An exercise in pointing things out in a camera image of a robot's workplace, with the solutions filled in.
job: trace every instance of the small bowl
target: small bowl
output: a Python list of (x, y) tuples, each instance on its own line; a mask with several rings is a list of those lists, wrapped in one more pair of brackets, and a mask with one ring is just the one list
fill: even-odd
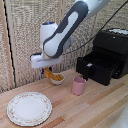
[(64, 81), (65, 77), (64, 77), (64, 75), (62, 75), (62, 74), (60, 74), (60, 75), (62, 76), (63, 80), (61, 80), (61, 81), (56, 81), (56, 80), (53, 80), (52, 78), (50, 78), (51, 82), (52, 82), (53, 84), (55, 84), (55, 85), (60, 85), (60, 84), (62, 84), (62, 82)]

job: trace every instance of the countertop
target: countertop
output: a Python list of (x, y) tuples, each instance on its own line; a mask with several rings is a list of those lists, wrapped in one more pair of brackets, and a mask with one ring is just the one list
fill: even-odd
[(128, 75), (111, 79), (108, 86), (89, 79), (84, 93), (76, 96), (71, 92), (71, 86), (73, 78), (81, 75), (75, 69), (62, 74), (65, 80), (59, 86), (44, 78), (0, 94), (0, 128), (21, 127), (9, 120), (7, 106), (11, 99), (24, 92), (42, 93), (52, 103), (50, 117), (34, 128), (109, 128), (128, 102)]

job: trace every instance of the cable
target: cable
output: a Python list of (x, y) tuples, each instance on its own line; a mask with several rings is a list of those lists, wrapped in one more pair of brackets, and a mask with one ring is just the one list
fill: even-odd
[[(113, 17), (128, 3), (128, 0), (110, 17), (110, 19), (101, 27), (101, 29), (97, 32), (97, 34), (110, 22), (111, 19), (113, 19)], [(80, 46), (79, 48), (71, 51), (71, 52), (68, 52), (68, 53), (65, 53), (65, 54), (62, 54), (62, 55), (66, 55), (66, 54), (69, 54), (69, 53), (72, 53), (72, 52), (75, 52), (77, 50), (79, 50), (80, 48), (82, 48), (84, 45), (88, 44), (92, 39), (94, 39), (96, 36), (94, 35), (89, 41), (87, 41), (86, 43), (84, 43), (82, 46)]]

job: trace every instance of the yellow object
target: yellow object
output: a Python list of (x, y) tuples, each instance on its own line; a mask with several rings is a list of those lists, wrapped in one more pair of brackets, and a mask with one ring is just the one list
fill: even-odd
[(49, 70), (48, 68), (44, 69), (44, 75), (47, 79), (49, 78), (52, 78), (53, 80), (56, 80), (56, 81), (61, 81), (63, 80), (62, 76), (60, 74), (58, 75), (54, 75), (51, 70)]

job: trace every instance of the decorative plate border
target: decorative plate border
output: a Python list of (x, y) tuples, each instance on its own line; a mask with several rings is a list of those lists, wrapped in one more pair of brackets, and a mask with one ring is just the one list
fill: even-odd
[[(41, 117), (39, 117), (38, 119), (34, 119), (34, 120), (23, 120), (20, 119), (19, 117), (17, 117), (17, 115), (15, 114), (15, 105), (23, 98), (27, 98), (27, 97), (31, 97), (34, 96), (34, 98), (38, 98), (40, 99), (42, 102), (45, 103), (46, 105), (46, 111), (44, 111), (43, 115)], [(7, 107), (7, 115), (9, 117), (9, 119), (20, 126), (35, 126), (38, 125), (42, 122), (44, 122), (51, 114), (52, 111), (52, 104), (50, 102), (50, 100), (43, 94), (38, 93), (38, 92), (25, 92), (25, 93), (21, 93), (17, 96), (15, 96), (8, 104)]]

